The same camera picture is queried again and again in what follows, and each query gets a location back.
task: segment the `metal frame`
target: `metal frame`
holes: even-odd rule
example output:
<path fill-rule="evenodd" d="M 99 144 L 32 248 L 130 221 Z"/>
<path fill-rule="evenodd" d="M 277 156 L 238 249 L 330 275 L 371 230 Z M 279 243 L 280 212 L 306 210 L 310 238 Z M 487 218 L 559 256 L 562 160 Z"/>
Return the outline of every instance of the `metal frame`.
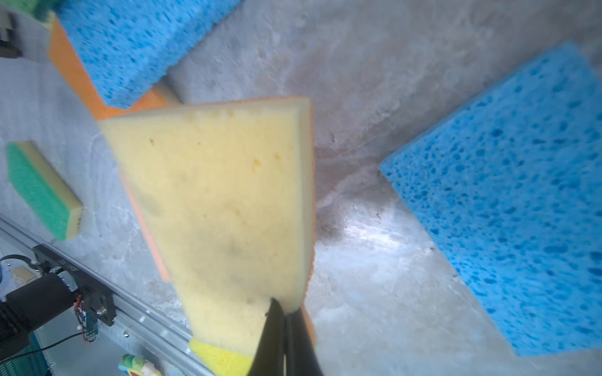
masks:
<path fill-rule="evenodd" d="M 78 268 L 95 276 L 113 291 L 113 300 L 117 310 L 115 324 L 127 328 L 135 334 L 143 345 L 158 358 L 178 367 L 187 375 L 213 376 L 213 373 L 192 352 L 188 343 L 192 332 L 169 319 L 148 304 L 130 296 L 126 291 L 114 285 L 89 268 L 74 261 L 56 247 L 44 243 L 35 235 L 14 224 L 0 214 L 0 237 L 15 246 L 25 255 L 33 257 L 32 248 L 44 244 Z"/>

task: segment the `green and yellow sponge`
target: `green and yellow sponge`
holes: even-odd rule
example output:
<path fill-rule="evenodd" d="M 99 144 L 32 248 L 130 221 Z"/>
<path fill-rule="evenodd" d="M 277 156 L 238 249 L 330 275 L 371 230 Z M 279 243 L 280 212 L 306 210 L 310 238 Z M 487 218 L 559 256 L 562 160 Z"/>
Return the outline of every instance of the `green and yellow sponge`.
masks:
<path fill-rule="evenodd" d="M 8 180 L 57 240 L 77 235 L 82 204 L 32 142 L 6 145 Z"/>

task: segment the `marbled gray surface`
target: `marbled gray surface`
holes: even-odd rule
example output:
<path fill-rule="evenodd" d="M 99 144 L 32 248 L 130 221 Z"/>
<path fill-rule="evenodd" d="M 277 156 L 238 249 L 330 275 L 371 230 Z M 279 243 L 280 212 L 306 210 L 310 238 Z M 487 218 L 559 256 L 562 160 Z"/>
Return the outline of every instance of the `marbled gray surface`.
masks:
<path fill-rule="evenodd" d="M 34 140 L 86 207 L 64 251 L 184 321 L 98 127 L 21 22 L 0 60 L 0 143 Z M 169 73 L 191 103 L 288 94 L 315 105 L 318 243 L 307 307 L 327 375 L 595 375 L 600 350 L 518 357 L 377 163 L 565 40 L 602 70 L 600 1 L 244 0 Z M 5 180 L 0 211 L 49 237 Z"/>

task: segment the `black bracket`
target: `black bracket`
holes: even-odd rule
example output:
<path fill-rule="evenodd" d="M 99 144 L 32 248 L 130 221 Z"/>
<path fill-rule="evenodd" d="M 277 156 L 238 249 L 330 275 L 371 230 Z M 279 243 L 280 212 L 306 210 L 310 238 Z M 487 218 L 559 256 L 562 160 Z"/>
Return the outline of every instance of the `black bracket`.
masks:
<path fill-rule="evenodd" d="M 69 272 L 77 282 L 83 309 L 86 312 L 93 312 L 107 326 L 113 325 L 116 312 L 113 292 L 110 288 L 43 244 L 35 246 L 32 250 L 44 274 L 50 273 L 50 270 L 56 267 L 62 267 Z"/>

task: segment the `blue sponge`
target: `blue sponge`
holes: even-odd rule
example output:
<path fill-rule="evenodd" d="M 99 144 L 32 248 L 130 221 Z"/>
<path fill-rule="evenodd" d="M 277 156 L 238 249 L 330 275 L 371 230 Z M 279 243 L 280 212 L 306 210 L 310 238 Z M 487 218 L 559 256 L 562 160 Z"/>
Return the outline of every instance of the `blue sponge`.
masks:
<path fill-rule="evenodd" d="M 56 8 L 106 105 L 128 109 L 240 0 L 70 0 Z"/>
<path fill-rule="evenodd" d="M 520 355 L 602 345 L 601 132 L 568 43 L 380 165 Z"/>

